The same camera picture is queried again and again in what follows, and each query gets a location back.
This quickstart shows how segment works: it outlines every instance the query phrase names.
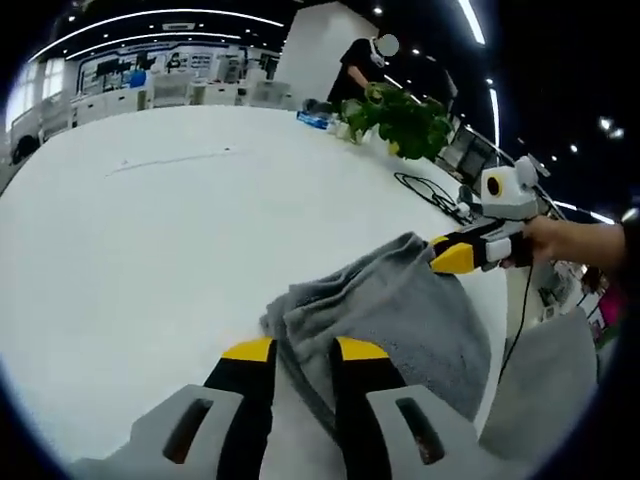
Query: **white pillar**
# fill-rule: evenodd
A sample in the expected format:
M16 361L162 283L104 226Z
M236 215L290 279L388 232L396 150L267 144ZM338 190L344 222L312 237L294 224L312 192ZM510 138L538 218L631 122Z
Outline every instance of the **white pillar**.
M340 58L358 38L378 29L341 3L298 11L284 45L274 80L291 85L296 106L307 98L325 101L340 71Z

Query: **window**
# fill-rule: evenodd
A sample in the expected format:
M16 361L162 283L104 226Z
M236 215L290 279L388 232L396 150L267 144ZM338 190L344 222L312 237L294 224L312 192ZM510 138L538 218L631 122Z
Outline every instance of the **window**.
M44 84L42 86L43 100L62 91L63 75L64 58L52 58L47 61L44 69Z
M5 131L11 130L13 121L24 112L33 107L35 94L35 79L38 71L38 64L31 63L24 67L16 84L13 86L9 98L7 100L7 109L5 111Z

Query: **black cable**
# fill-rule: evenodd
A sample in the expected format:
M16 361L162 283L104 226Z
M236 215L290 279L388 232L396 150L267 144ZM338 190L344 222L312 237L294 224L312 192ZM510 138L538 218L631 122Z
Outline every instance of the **black cable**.
M511 358L513 349L515 348L516 343L518 343L518 340L520 339L520 334L522 333L522 329L524 328L524 318L527 313L527 294L529 293L529 285L531 285L532 274L533 274L533 265L531 265L531 268L529 269L529 276L527 277L527 286L524 288L524 300L522 301L522 318L520 319L520 327L518 327L518 333L516 333L516 336L513 339L513 343L511 344L511 347L509 348L509 351L507 352L507 355L504 358L502 368L500 369L500 376L498 377L498 382L500 381L500 379L502 379L502 374L504 373L504 369L507 368L507 363Z
M585 299L587 298L587 296L588 296L588 295L589 295L589 293L585 293L584 295L582 295L582 298L581 298L581 299L580 299L580 301L576 304L576 307L579 307L579 306L580 306L580 304L581 304L582 302L584 302L584 301L585 301Z
M471 223L469 218L466 218L460 214L458 210L458 204L456 201L444 190L440 185L438 185L433 180L429 180L428 178L416 177L415 175L409 175L407 173L395 172L393 176L402 184L404 187L411 190L413 193L418 195L423 200L429 202L434 207L439 208L445 215L451 217L460 225L468 225ZM424 195L419 192L413 185L411 185L411 181L416 182L427 189L429 189L432 193L431 197Z

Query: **gray chair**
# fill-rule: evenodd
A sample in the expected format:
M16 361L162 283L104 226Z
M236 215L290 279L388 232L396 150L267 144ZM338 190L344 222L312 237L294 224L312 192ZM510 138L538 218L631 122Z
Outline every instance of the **gray chair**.
M570 433L596 385L595 344L582 309L524 331L498 385L480 444L502 459L537 464Z

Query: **gray gripper base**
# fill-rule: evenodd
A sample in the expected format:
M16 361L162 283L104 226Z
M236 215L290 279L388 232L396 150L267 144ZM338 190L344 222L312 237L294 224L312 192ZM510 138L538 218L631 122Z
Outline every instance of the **gray gripper base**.
M215 480L222 446L242 395L187 385L131 427L129 442L105 460L83 459L69 473L78 480ZM165 456L172 434L193 406L207 408L184 463Z
M371 392L367 399L382 430L393 480L520 479L529 471L483 450L473 424L422 385ZM434 432L442 446L440 460L423 462L400 405L412 405L420 412L421 429L429 432L425 436Z

